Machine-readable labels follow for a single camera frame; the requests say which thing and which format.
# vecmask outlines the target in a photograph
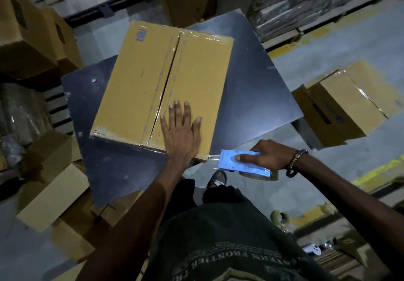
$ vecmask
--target gray floor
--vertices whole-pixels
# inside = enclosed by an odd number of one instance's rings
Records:
[[[85,65],[96,63],[119,52],[132,20],[166,24],[157,1],[138,4],[118,12],[110,19],[100,19],[75,29]],[[337,29],[324,38],[273,59],[289,89],[311,78],[344,66],[360,57],[366,58],[386,79],[404,94],[404,1],[390,1],[377,15],[360,23]],[[389,119],[370,136],[350,141],[346,146],[313,150],[311,154],[352,181],[404,154],[402,127],[404,114]],[[307,148],[291,125],[260,137],[273,139],[296,148]],[[239,149],[249,150],[252,140]],[[215,164],[198,165],[186,172],[196,185],[204,187]],[[228,173],[228,183],[240,190],[266,216],[274,209],[285,210],[291,217],[321,204],[326,199],[300,176],[293,179],[281,172],[279,181],[265,182]],[[49,232],[37,234],[15,219],[15,199],[0,203],[0,276],[4,281],[50,280],[54,268],[66,259],[48,241]]]

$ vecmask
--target bracelet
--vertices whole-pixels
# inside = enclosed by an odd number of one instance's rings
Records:
[[[302,150],[299,150],[298,152],[296,152],[295,156],[293,157],[293,159],[290,161],[288,167],[286,168],[286,176],[288,176],[289,178],[293,178],[294,176],[296,176],[297,171],[293,170],[293,167],[295,166],[297,160],[299,160],[299,158],[305,153],[308,153],[308,151],[305,149],[302,149]]]

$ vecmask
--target t-shirt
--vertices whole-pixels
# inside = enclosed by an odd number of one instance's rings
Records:
[[[166,221],[142,281],[335,279],[245,201],[203,204]]]

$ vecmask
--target dark table top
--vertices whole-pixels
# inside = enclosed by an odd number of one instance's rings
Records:
[[[232,11],[189,29],[234,38],[210,154],[233,149],[302,117],[302,112],[245,16]],[[62,78],[97,206],[147,187],[165,154],[89,137],[116,56]]]

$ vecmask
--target sneaker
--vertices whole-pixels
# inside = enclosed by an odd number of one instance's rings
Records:
[[[227,176],[224,170],[218,169],[210,178],[207,188],[218,187],[219,185],[226,186]]]

